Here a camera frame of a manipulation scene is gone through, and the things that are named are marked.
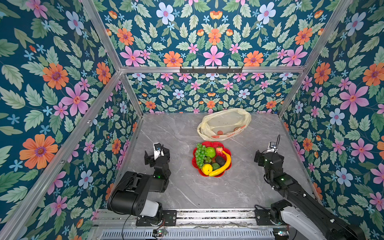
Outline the yellow fake banana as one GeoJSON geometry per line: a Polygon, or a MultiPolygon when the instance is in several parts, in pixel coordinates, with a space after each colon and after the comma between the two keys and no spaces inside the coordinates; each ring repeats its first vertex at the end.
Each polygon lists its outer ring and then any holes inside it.
{"type": "Polygon", "coordinates": [[[222,154],[226,157],[226,163],[219,169],[209,173],[209,177],[220,177],[232,165],[231,155],[226,153],[224,150],[222,150],[222,154]]]}

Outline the dark brown fake avocado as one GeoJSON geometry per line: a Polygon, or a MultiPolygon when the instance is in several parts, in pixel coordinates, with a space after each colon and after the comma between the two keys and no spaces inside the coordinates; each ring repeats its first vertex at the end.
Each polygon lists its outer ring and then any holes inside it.
{"type": "Polygon", "coordinates": [[[219,164],[221,167],[224,166],[226,164],[226,159],[224,159],[223,157],[221,156],[216,156],[215,158],[215,161],[217,164],[219,164]]]}

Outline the red fake strawberry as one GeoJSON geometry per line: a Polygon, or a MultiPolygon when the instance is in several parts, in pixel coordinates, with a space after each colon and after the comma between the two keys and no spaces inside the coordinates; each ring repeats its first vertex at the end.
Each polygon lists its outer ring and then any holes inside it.
{"type": "Polygon", "coordinates": [[[223,147],[216,147],[215,148],[216,155],[221,155],[222,151],[223,151],[223,147]]]}

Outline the green fake grapes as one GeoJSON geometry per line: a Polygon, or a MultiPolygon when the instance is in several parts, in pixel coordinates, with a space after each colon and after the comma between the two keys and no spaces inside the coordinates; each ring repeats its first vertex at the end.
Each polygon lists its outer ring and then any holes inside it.
{"type": "Polygon", "coordinates": [[[205,164],[206,158],[206,146],[202,144],[197,144],[197,149],[195,151],[196,164],[199,169],[205,164]]]}

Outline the dark green fake avocado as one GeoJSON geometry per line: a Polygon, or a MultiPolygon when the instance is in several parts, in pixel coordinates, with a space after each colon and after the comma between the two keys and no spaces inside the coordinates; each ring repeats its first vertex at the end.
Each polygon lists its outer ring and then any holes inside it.
{"type": "Polygon", "coordinates": [[[212,163],[212,167],[213,167],[213,171],[218,170],[219,168],[221,168],[220,164],[218,164],[218,163],[212,163]]]}

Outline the red flower-shaped plate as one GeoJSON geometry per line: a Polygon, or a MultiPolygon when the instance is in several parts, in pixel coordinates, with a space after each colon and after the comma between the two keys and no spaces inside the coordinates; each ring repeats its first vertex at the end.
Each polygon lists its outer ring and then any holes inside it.
{"type": "MultiPolygon", "coordinates": [[[[229,155],[231,155],[231,157],[232,157],[232,153],[231,153],[231,151],[230,151],[229,149],[225,148],[225,146],[224,146],[222,143],[220,143],[220,142],[203,142],[203,143],[199,143],[199,144],[202,144],[202,145],[206,146],[206,148],[207,148],[207,147],[213,147],[213,148],[216,148],[216,147],[223,147],[223,150],[224,150],[226,153],[228,153],[229,155]]],[[[195,158],[195,151],[196,151],[196,149],[197,149],[197,147],[195,147],[195,149],[194,149],[194,151],[193,151],[192,165],[193,165],[193,167],[194,167],[195,169],[198,170],[198,172],[199,172],[199,174],[200,174],[201,176],[203,176],[203,177],[209,177],[209,176],[204,175],[203,172],[201,171],[201,169],[199,169],[198,166],[197,166],[197,164],[196,164],[196,158],[195,158]]],[[[221,156],[221,157],[223,157],[224,159],[226,159],[226,157],[225,157],[223,154],[221,154],[221,155],[216,155],[216,156],[221,156]]],[[[216,156],[212,159],[212,163],[215,163],[215,162],[216,162],[216,161],[215,161],[216,156]]]]}

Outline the cream plastic bag orange print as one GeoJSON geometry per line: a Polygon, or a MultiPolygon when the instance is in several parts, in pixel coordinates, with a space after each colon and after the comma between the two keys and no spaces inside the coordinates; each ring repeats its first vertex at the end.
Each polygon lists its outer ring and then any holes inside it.
{"type": "Polygon", "coordinates": [[[224,141],[242,133],[251,120],[251,114],[244,109],[223,110],[205,116],[197,132],[205,141],[224,141]]]}

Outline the green fake lime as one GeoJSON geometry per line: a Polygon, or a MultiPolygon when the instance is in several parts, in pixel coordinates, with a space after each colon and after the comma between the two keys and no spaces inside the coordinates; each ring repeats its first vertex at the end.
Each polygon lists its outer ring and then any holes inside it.
{"type": "Polygon", "coordinates": [[[213,159],[216,156],[216,149],[213,147],[205,148],[205,156],[213,159]]]}

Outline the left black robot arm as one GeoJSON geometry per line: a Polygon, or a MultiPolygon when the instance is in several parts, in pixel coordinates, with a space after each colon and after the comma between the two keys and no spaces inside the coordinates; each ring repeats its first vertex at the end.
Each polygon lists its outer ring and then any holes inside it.
{"type": "Polygon", "coordinates": [[[154,154],[145,152],[145,165],[154,169],[152,175],[127,171],[112,191],[108,201],[108,210],[119,215],[147,217],[160,221],[163,207],[159,202],[148,200],[150,192],[166,191],[172,174],[170,150],[160,143],[154,144],[154,154]]]}

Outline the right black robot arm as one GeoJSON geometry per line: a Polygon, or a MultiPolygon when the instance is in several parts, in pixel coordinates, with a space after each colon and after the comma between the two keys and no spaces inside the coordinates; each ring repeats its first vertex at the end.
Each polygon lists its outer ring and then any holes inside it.
{"type": "Polygon", "coordinates": [[[273,150],[256,151],[255,162],[264,168],[264,179],[284,199],[271,204],[270,218],[284,222],[309,240],[364,240],[365,233],[333,215],[311,197],[297,180],[284,172],[284,157],[273,150]]]}

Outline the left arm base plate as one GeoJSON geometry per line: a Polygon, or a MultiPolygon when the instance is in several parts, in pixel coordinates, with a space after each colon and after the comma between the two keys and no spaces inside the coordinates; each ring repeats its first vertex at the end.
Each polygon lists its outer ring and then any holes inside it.
{"type": "Polygon", "coordinates": [[[174,227],[177,221],[176,210],[159,210],[154,217],[139,216],[137,217],[137,227],[174,227]]]}

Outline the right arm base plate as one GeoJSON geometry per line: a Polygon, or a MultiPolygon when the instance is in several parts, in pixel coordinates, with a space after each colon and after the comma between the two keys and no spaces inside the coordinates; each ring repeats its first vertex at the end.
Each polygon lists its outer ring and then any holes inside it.
{"type": "Polygon", "coordinates": [[[276,208],[268,209],[260,205],[255,205],[254,213],[258,226],[280,226],[284,224],[280,211],[276,208]]]}

